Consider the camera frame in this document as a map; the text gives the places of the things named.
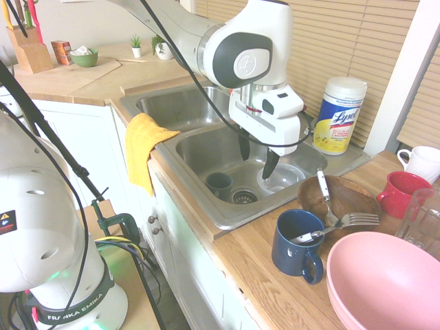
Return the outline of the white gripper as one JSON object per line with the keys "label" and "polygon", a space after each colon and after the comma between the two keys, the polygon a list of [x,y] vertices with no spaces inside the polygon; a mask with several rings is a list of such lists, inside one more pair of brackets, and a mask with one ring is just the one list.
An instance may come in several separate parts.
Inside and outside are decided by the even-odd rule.
{"label": "white gripper", "polygon": [[299,141],[304,102],[291,88],[254,90],[252,104],[241,100],[239,89],[230,94],[229,116],[239,127],[239,147],[243,161],[250,156],[249,134],[268,144],[262,179],[274,172],[280,156],[293,153]]}

